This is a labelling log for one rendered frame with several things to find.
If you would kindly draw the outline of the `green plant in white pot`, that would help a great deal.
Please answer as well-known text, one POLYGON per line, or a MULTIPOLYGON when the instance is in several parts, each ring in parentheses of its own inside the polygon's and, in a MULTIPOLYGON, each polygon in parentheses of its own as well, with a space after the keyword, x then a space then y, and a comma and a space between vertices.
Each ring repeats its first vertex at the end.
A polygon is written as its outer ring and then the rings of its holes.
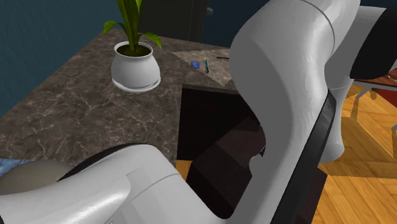
POLYGON ((144 36, 158 47, 162 46, 162 40, 150 32, 138 33, 144 2, 145 0, 116 0, 123 21, 109 20, 103 27, 103 33, 106 34, 114 26, 119 25, 127 36, 126 41, 114 47, 115 57, 111 64, 111 77, 116 87, 132 93, 148 92, 161 82, 160 68, 153 56, 153 48, 141 42, 140 38, 144 36))

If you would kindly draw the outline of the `dark door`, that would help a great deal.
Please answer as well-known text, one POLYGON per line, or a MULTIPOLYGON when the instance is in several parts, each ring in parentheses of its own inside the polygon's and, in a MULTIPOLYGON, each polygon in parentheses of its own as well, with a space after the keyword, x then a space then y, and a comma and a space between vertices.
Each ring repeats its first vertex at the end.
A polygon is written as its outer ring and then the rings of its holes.
POLYGON ((145 0, 138 31, 201 42, 209 0, 145 0))

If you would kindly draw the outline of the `brown table with grey legs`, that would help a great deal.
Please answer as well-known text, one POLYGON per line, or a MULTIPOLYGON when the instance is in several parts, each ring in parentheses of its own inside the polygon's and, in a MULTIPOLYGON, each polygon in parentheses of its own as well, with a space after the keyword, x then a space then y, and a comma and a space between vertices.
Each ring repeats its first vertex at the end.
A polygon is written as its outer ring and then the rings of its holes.
POLYGON ((365 88, 356 96, 357 99, 362 97, 365 93, 370 91, 372 88, 388 90, 395 92, 394 98, 396 99, 396 104, 394 105, 397 108, 397 76, 392 74, 392 71, 387 73, 385 76, 381 76, 380 78, 372 79, 372 80, 361 80, 355 79, 353 81, 355 85, 364 86, 365 88))

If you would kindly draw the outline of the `blue patterned flat object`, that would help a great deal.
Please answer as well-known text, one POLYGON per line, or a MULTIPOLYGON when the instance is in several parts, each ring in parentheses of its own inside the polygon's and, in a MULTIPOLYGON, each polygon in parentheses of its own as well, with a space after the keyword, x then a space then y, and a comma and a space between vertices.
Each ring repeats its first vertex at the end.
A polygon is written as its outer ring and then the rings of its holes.
POLYGON ((10 171, 12 168, 29 162, 28 160, 5 159, 0 158, 0 177, 10 171))

